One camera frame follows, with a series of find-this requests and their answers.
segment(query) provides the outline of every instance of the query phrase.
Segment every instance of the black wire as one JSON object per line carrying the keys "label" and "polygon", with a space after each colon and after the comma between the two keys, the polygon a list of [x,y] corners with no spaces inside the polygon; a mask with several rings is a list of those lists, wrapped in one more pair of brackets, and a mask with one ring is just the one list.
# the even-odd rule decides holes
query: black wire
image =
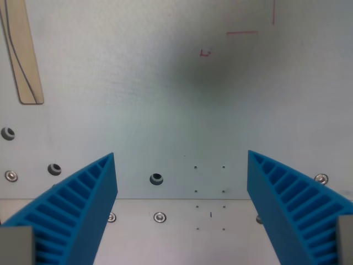
{"label": "black wire", "polygon": [[31,85],[30,85],[30,83],[29,83],[29,81],[28,81],[28,79],[27,79],[26,74],[25,74],[24,71],[23,71],[23,68],[22,68],[22,65],[21,65],[21,63],[20,63],[20,60],[18,59],[16,50],[15,50],[15,46],[13,45],[13,42],[12,42],[11,32],[10,32],[10,24],[9,24],[9,15],[8,15],[8,11],[7,11],[7,0],[5,0],[5,14],[6,14],[6,23],[7,23],[7,34],[9,35],[9,40],[10,40],[10,44],[11,44],[13,53],[14,53],[15,56],[16,56],[18,65],[19,65],[20,68],[21,68],[22,74],[23,74],[23,76],[24,76],[24,79],[26,80],[26,83],[27,83],[27,85],[28,85],[29,90],[31,91],[31,94],[32,94],[32,96],[33,96],[33,98],[34,98],[34,101],[35,101],[36,104],[38,104],[38,102],[37,102],[37,100],[36,100],[36,98],[35,98],[35,96],[34,96],[34,92],[33,92],[33,90],[32,90],[32,87],[31,87]]}

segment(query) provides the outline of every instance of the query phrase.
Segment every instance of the red marking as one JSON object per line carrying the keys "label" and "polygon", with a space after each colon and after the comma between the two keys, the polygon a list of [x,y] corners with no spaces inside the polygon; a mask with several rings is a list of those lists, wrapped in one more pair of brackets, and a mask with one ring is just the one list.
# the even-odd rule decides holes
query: red marking
{"label": "red marking", "polygon": [[257,30],[252,30],[252,31],[230,31],[227,32],[228,35],[236,35],[236,34],[257,34],[259,33]]}
{"label": "red marking", "polygon": [[204,51],[201,49],[200,57],[201,56],[208,57],[209,55],[211,55],[210,51],[208,51],[207,54],[204,54]]}
{"label": "red marking", "polygon": [[274,8],[272,10],[272,25],[275,24],[275,18],[276,18],[276,0],[274,0]]}

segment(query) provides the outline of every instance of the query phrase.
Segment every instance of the screw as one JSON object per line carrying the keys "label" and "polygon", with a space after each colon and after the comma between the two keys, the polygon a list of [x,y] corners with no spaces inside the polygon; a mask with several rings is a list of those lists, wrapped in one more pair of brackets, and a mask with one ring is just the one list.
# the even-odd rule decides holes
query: screw
{"label": "screw", "polygon": [[258,222],[258,224],[260,224],[260,225],[262,225],[263,224],[263,222],[261,221],[261,218],[260,218],[260,216],[258,215],[258,216],[256,216],[256,222]]}
{"label": "screw", "polygon": [[18,176],[15,172],[8,170],[5,172],[5,179],[10,182],[16,182],[18,180]]}
{"label": "screw", "polygon": [[154,214],[153,218],[154,218],[154,220],[156,222],[161,223],[161,222],[165,222],[166,221],[167,216],[165,214],[161,213],[161,212],[158,212],[158,213]]}
{"label": "screw", "polygon": [[314,178],[314,180],[322,185],[326,185],[329,181],[329,177],[326,174],[319,174]]}
{"label": "screw", "polygon": [[110,213],[108,217],[108,222],[115,222],[116,221],[116,215],[114,213]]}

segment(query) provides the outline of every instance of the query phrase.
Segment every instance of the wooden strip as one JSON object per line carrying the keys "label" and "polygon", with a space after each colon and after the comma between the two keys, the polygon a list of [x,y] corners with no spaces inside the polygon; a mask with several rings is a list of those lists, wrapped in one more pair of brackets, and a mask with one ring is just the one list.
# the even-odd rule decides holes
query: wooden strip
{"label": "wooden strip", "polygon": [[43,104],[25,0],[0,0],[0,13],[20,102]]}

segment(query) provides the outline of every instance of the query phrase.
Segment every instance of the red line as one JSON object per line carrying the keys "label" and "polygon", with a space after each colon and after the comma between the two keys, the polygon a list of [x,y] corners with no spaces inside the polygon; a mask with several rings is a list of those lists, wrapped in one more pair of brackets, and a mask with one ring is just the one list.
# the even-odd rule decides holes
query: red line
{"label": "red line", "polygon": [[276,0],[274,0],[274,8],[272,11],[272,25],[275,24],[275,18],[276,18]]}
{"label": "red line", "polygon": [[230,31],[227,32],[228,35],[235,35],[235,34],[257,34],[259,33],[257,30],[252,30],[252,31]]}

